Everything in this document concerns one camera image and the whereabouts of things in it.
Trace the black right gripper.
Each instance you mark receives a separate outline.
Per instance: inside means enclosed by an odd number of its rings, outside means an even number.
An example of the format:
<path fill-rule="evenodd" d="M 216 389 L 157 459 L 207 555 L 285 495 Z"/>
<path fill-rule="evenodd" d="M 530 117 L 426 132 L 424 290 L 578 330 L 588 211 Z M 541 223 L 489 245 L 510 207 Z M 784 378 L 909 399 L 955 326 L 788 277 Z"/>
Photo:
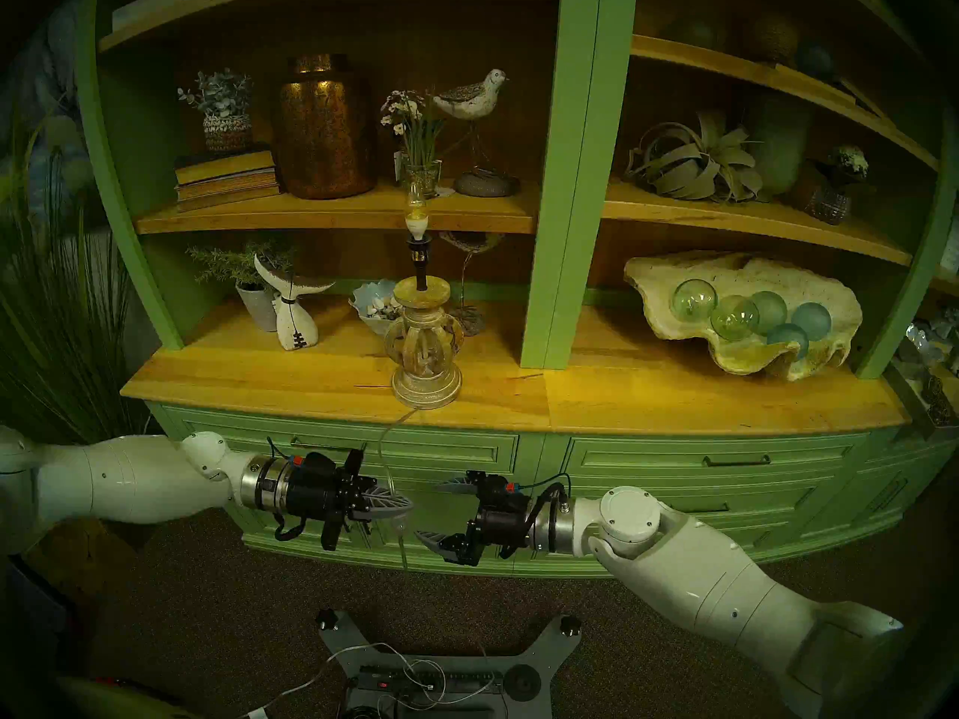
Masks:
<path fill-rule="evenodd" d="M 441 534 L 416 530 L 428 551 L 454 565 L 478 565 L 487 546 L 499 546 L 500 558 L 509 558 L 524 546 L 529 530 L 530 497 L 515 482 L 499 474 L 470 471 L 436 485 L 437 493 L 477 497 L 478 508 L 465 533 Z"/>

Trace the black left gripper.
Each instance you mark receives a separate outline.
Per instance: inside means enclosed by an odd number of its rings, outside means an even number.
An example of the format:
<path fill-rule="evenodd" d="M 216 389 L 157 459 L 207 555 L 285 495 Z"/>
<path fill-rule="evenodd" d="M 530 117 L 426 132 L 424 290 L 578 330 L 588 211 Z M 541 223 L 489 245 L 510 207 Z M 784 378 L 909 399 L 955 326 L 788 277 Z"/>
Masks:
<path fill-rule="evenodd" d="M 409 515 L 413 502 L 387 488 L 376 488 L 376 478 L 361 475 L 363 450 L 353 449 L 337 462 L 320 452 L 290 458 L 287 480 L 287 512 L 300 517 L 299 528 L 308 520 L 322 523 L 320 544 L 335 551 L 346 522 L 376 522 Z"/>

